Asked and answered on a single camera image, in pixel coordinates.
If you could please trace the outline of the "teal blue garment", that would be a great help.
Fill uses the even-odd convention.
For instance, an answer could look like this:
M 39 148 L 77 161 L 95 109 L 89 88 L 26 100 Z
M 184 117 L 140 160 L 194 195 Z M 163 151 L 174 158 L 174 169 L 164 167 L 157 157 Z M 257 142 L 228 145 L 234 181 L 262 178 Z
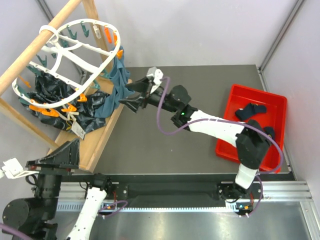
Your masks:
M 125 67 L 125 50 L 122 45 L 119 51 L 122 51 L 122 56 L 120 58 L 116 56 L 113 59 L 113 67 L 109 73 L 109 80 L 113 83 L 112 93 L 106 97 L 103 105 L 95 111 L 95 118 L 108 118 L 119 107 L 120 100 L 134 93 L 126 87 L 131 74 Z

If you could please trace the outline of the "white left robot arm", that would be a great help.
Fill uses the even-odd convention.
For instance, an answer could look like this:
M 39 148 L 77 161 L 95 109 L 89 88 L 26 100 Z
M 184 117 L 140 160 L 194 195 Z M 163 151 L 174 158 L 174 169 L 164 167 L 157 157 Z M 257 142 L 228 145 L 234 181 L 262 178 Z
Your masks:
M 18 240 L 55 240 L 58 225 L 49 223 L 57 211 L 62 182 L 79 168 L 80 140 L 66 141 L 47 156 L 28 161 L 25 167 L 12 158 L 2 171 L 11 178 L 31 176 L 33 197 L 8 203 L 2 213 L 0 230 Z M 103 174 L 90 175 L 83 207 L 68 240 L 87 240 L 103 200 L 113 194 L 111 179 Z

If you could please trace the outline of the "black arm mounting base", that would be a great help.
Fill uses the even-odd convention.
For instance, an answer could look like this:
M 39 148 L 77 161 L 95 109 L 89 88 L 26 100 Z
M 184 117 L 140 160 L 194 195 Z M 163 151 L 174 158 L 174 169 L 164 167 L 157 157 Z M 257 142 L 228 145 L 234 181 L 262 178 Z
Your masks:
M 192 210 L 233 206 L 240 216 L 247 216 L 263 198 L 259 177 L 248 187 L 236 183 L 235 174 L 156 174 L 106 175 L 81 177 L 89 187 L 106 192 L 107 199 L 126 201 L 137 210 Z

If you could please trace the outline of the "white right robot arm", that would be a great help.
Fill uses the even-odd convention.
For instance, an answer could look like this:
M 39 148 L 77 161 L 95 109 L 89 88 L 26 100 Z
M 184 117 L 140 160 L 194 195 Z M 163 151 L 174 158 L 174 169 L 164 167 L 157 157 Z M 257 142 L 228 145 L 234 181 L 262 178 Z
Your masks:
M 257 121 L 229 121 L 206 114 L 189 104 L 191 97 L 182 85 L 169 90 L 168 86 L 157 86 L 154 79 L 144 77 L 128 83 L 126 87 L 139 93 L 135 97 L 120 100 L 133 112 L 153 105 L 158 111 L 173 113 L 171 121 L 179 131 L 202 133 L 232 145 L 237 151 L 240 165 L 233 184 L 221 190 L 220 196 L 224 200 L 236 201 L 251 193 L 252 184 L 272 144 L 272 138 Z

